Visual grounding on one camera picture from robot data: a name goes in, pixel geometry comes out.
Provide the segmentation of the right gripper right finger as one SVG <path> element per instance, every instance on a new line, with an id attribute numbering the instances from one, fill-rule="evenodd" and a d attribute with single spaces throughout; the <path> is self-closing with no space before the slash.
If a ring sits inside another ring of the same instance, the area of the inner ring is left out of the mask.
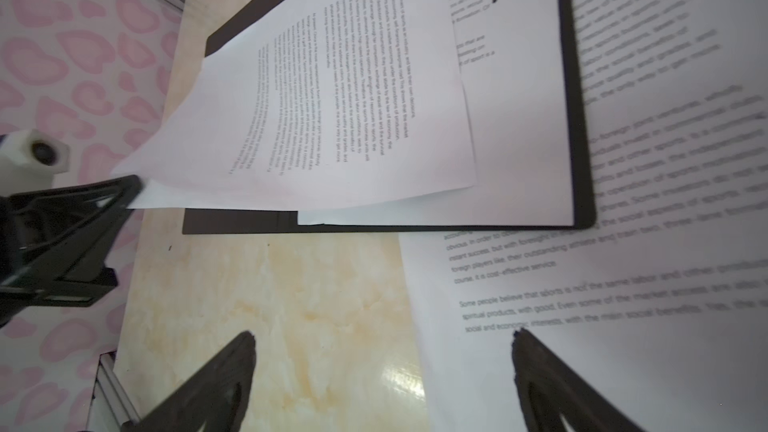
<path id="1" fill-rule="evenodd" d="M 640 429 L 529 330 L 513 334 L 511 360 L 529 431 Z"/>

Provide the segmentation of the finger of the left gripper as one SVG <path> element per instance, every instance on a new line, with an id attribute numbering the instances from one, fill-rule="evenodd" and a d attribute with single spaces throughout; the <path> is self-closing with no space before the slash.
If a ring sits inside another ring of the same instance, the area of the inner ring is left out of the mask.
<path id="1" fill-rule="evenodd" d="M 1 199 L 1 325 L 30 307 L 87 308 L 118 287 L 106 258 L 143 189 L 136 175 Z"/>

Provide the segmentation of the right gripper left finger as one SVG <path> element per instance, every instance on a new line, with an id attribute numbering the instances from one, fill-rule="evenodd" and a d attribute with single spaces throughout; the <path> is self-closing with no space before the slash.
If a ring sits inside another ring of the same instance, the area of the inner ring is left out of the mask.
<path id="1" fill-rule="evenodd" d="M 147 416 L 124 431 L 238 432 L 250 398 L 257 351 L 243 331 Z"/>

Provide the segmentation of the printed paper sheet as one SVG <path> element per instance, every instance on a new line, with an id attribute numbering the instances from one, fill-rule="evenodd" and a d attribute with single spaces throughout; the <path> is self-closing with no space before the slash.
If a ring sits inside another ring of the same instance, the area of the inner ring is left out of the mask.
<path id="1" fill-rule="evenodd" d="M 473 187 L 302 212 L 302 225 L 570 226 L 559 0 L 449 0 L 473 146 Z"/>
<path id="2" fill-rule="evenodd" d="M 317 210 L 476 180 L 448 0 L 285 0 L 115 173 L 140 208 Z"/>
<path id="3" fill-rule="evenodd" d="M 435 431 L 521 431 L 531 331 L 648 431 L 767 427 L 767 0 L 573 0 L 597 220 L 400 239 Z"/>

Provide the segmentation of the blue black file folder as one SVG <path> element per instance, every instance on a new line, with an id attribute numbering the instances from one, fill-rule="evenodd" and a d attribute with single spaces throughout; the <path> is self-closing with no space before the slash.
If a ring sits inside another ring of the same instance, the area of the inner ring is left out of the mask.
<path id="1" fill-rule="evenodd" d="M 284 0 L 251 0 L 206 41 L 207 56 L 223 47 L 238 33 Z M 508 219 L 500 225 L 301 225 L 293 211 L 186 209 L 184 235 L 218 234 L 301 234 L 301 233 L 395 233 L 444 231 L 533 231 L 585 230 L 597 220 L 584 101 L 581 88 L 577 41 L 571 0 L 559 0 L 560 43 L 565 81 L 565 103 L 571 154 L 573 223 L 571 225 L 513 225 Z"/>

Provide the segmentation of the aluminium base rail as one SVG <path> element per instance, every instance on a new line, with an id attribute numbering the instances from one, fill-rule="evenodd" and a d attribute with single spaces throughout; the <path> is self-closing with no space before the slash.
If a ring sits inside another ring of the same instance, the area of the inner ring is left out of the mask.
<path id="1" fill-rule="evenodd" d="M 130 431 L 141 420 L 114 371 L 115 358 L 115 351 L 99 357 L 85 431 Z"/>

